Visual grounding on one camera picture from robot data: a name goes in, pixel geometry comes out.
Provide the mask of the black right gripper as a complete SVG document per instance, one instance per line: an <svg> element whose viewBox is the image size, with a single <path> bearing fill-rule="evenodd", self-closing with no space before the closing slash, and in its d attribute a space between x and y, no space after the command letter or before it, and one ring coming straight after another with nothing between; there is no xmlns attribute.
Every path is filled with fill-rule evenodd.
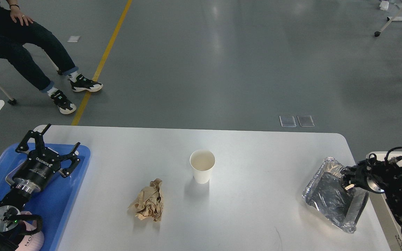
<svg viewBox="0 0 402 251"><path fill-rule="evenodd" d="M353 188L361 188L375 194L383 194L385 191L374 180L371 169L370 159L359 161L354 166L344 167L342 170L344 191L351 192Z"/></svg>

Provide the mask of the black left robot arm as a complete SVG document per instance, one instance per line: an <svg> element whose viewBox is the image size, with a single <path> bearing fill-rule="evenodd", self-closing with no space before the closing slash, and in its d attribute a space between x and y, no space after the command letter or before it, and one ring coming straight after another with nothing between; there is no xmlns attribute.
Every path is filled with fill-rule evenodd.
<svg viewBox="0 0 402 251"><path fill-rule="evenodd" d="M35 193L46 189L55 174L69 177L80 163L80 142L64 155L45 145L43 136L50 127L29 130L15 149L27 159L5 179L10 190L0 200L0 251L37 251L43 246L43 218L24 211L24 207Z"/></svg>

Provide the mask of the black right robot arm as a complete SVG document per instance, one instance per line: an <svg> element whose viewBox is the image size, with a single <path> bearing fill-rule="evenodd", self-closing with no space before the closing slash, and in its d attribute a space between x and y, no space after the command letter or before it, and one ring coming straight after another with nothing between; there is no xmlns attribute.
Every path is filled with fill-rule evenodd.
<svg viewBox="0 0 402 251"><path fill-rule="evenodd" d="M398 165L402 156L389 157L397 149L390 149L383 160L378 160L373 153L356 165L345 167L341 171L340 184L345 190L361 188L375 194L385 194L386 203L402 234L402 166Z"/></svg>

